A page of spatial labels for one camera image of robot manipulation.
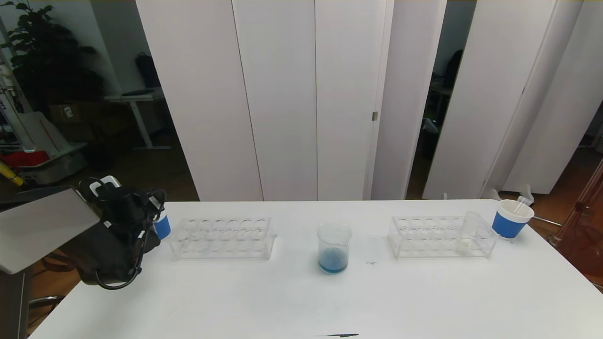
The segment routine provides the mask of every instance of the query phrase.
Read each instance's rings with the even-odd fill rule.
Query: doorway
[[[444,125],[477,2],[448,0],[406,199],[421,199]]]

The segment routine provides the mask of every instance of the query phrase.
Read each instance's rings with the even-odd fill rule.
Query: paper cup
[[[501,200],[498,204],[492,229],[505,239],[515,238],[534,216],[534,210],[525,204],[515,212],[519,204],[515,200]]]
[[[163,211],[159,216],[159,220],[155,223],[155,232],[157,232],[159,239],[163,240],[169,235],[170,231],[168,216]]]

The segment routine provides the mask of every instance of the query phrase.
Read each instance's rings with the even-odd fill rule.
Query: desk
[[[163,95],[163,90],[161,87],[155,88],[153,92],[142,94],[142,95],[108,95],[105,97],[105,100],[110,101],[112,103],[129,103],[130,108],[132,109],[132,114],[134,114],[134,118],[136,118],[136,125],[138,126],[138,130],[140,131],[140,135],[142,139],[145,141],[144,147],[135,147],[135,150],[169,150],[170,146],[153,146],[153,142],[151,142],[151,136],[147,131],[147,127],[145,126],[145,122],[142,120],[142,116],[140,115],[140,109],[138,108],[137,102],[139,101],[155,101],[159,99],[163,99],[165,96]]]
[[[603,296],[527,227],[492,257],[394,260],[385,243],[392,215],[479,212],[494,200],[184,202],[181,218],[272,217],[268,261],[175,261],[167,243],[144,257],[123,290],[77,285],[31,339],[603,338]],[[346,271],[316,263],[315,228],[352,225]]]

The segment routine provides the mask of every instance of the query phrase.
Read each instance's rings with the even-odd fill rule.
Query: white wall panel
[[[387,0],[315,3],[319,200],[367,197],[371,116],[381,107],[382,53],[387,56],[389,45],[384,33],[391,29],[387,9]]]
[[[231,2],[136,3],[199,198],[262,200]]]
[[[314,0],[232,3],[264,200],[316,200]]]
[[[555,2],[478,1],[423,198],[478,198]]]
[[[548,93],[581,6],[582,1],[557,1],[534,68],[519,100],[507,136],[500,148],[485,188],[493,188],[497,191],[503,188]],[[523,189],[525,184],[520,183],[515,185],[515,188]]]
[[[394,5],[373,200],[405,198],[445,8],[446,0]]]
[[[603,4],[584,1],[534,126],[503,189],[548,194],[603,100]]]

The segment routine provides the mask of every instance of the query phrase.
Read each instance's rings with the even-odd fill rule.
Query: beaker with blue liquid
[[[318,264],[326,273],[346,269],[352,230],[344,223],[325,223],[318,227]]]

